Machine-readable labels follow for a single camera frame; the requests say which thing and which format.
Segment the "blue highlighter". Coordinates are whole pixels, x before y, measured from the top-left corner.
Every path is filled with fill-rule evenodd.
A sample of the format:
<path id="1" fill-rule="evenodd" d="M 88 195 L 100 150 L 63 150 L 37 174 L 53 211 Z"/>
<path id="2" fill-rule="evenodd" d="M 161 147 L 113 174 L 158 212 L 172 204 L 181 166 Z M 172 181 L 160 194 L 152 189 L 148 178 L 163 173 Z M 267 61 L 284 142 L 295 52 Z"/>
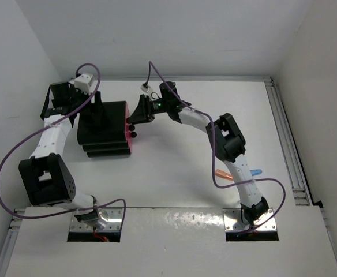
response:
<path id="1" fill-rule="evenodd" d="M 252 176 L 256 176 L 256 175 L 260 175 L 263 173 L 263 171 L 261 169 L 253 169 L 250 171 Z"/>

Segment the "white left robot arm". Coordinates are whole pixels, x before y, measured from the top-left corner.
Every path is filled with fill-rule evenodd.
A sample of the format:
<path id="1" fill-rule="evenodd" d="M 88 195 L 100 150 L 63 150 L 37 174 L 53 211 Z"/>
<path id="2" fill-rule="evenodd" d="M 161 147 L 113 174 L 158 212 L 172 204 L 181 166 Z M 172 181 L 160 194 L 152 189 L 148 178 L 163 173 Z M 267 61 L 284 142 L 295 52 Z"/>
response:
<path id="1" fill-rule="evenodd" d="M 18 166 L 30 203 L 35 207 L 75 209 L 78 222 L 99 229 L 107 219 L 94 196 L 79 192 L 62 159 L 66 138 L 75 115 L 64 116 L 82 105 L 91 95 L 91 81 L 53 83 L 49 86 L 40 114 L 46 130 L 29 159 Z"/>

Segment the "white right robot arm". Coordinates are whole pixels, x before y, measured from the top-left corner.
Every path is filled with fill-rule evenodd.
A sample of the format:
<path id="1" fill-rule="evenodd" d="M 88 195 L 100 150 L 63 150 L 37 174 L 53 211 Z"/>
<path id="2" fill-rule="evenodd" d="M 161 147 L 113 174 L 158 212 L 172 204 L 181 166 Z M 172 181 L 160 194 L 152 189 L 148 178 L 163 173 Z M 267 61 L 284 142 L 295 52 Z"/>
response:
<path id="1" fill-rule="evenodd" d="M 248 167 L 245 138 L 233 116 L 225 113 L 213 121 L 208 114 L 181 100 L 174 82 L 163 82 L 159 89 L 161 97 L 154 98 L 154 91 L 148 82 L 142 84 L 141 90 L 144 93 L 140 95 L 138 105 L 128 118 L 128 123 L 150 123 L 156 114 L 166 113 L 171 120 L 206 133 L 214 157 L 226 165 L 237 184 L 243 223 L 254 225 L 255 221 L 268 211 L 269 206 Z"/>

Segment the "black drawer cabinet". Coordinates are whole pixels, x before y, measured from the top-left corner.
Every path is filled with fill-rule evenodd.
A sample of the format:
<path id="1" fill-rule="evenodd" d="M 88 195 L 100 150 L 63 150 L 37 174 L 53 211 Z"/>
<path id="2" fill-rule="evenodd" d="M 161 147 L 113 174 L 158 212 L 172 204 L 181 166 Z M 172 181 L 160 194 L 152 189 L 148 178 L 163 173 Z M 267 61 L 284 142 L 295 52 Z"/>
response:
<path id="1" fill-rule="evenodd" d="M 126 101 L 103 102 L 104 118 L 101 128 L 92 128 L 89 123 L 89 108 L 85 108 L 78 120 L 77 141 L 89 158 L 130 155 L 125 137 L 129 117 Z"/>

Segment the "pink drawer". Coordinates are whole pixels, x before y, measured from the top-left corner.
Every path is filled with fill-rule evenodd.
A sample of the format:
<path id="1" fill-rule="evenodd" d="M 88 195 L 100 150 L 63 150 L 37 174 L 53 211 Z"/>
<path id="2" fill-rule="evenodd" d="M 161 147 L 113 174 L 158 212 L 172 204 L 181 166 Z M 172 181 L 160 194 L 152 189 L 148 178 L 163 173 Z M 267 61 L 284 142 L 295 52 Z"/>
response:
<path id="1" fill-rule="evenodd" d="M 132 152 L 132 137 L 131 137 L 131 131 L 130 131 L 130 124 L 126 124 L 125 126 L 125 137 L 126 137 L 126 142 L 128 144 L 128 149 L 130 152 Z"/>

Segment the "orange highlighter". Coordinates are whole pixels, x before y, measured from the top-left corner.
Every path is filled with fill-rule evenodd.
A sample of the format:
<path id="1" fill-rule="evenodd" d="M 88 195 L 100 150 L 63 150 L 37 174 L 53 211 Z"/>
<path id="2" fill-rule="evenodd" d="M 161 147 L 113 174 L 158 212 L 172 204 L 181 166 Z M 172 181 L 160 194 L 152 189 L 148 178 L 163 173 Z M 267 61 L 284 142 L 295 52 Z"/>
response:
<path id="1" fill-rule="evenodd" d="M 219 169 L 216 169 L 215 170 L 215 175 L 219 178 L 222 178 L 222 179 L 226 179 L 228 181 L 232 181 L 233 180 L 233 176 L 230 174 L 230 173 L 227 173 L 223 170 L 219 170 Z"/>

